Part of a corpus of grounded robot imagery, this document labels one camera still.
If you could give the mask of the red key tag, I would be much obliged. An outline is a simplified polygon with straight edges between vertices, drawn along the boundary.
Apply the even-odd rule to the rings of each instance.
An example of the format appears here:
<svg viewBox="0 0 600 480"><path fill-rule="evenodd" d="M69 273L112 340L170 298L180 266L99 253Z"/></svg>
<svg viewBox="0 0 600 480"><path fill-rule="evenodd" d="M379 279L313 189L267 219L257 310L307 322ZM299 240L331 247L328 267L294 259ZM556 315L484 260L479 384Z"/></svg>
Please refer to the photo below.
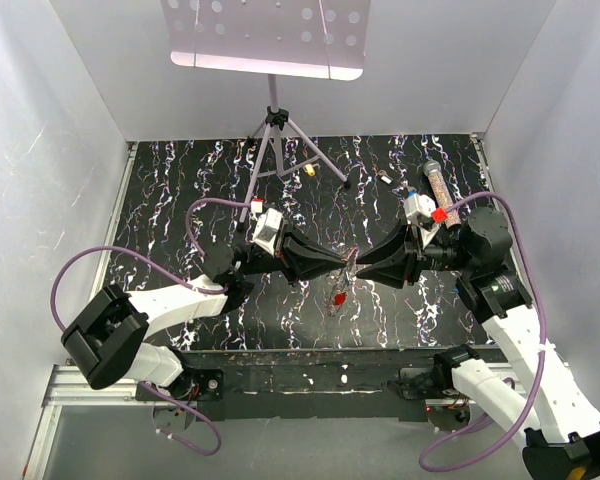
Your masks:
<svg viewBox="0 0 600 480"><path fill-rule="evenodd" d="M334 298L333 298L333 305L334 306L340 306L342 305L347 299L347 293L346 292L340 292L337 293Z"/></svg>

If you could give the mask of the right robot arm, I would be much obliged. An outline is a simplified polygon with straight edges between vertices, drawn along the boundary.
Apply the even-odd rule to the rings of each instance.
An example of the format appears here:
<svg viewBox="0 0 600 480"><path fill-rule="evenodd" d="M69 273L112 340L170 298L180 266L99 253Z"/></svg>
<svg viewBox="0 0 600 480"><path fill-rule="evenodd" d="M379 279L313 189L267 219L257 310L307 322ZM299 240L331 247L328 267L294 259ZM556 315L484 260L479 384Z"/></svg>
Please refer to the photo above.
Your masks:
<svg viewBox="0 0 600 480"><path fill-rule="evenodd" d="M458 272L460 299L505 355L524 392L508 386L467 345L435 355L434 389L477 403L520 449L532 478L600 477L600 412L549 343L538 304L507 263L513 239L506 217L479 207L457 237L425 244L432 224L420 213L399 221L358 259L358 278L400 289L426 270Z"/></svg>

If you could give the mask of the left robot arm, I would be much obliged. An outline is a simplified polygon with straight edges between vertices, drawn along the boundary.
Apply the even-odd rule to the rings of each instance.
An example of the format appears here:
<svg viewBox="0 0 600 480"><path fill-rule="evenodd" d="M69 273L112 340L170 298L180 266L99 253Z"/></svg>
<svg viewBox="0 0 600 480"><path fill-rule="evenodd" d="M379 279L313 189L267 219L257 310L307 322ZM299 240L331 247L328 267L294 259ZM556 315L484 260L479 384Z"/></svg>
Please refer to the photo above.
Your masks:
<svg viewBox="0 0 600 480"><path fill-rule="evenodd" d="M238 309L254 289L251 275L280 272L295 284L346 264L337 253L284 224L268 242L208 247L202 272L193 280L171 275L170 286L132 292L117 284L102 287L64 328L61 343L94 390L130 379L180 400L192 390L192 372L179 350L149 343L152 335Z"/></svg>

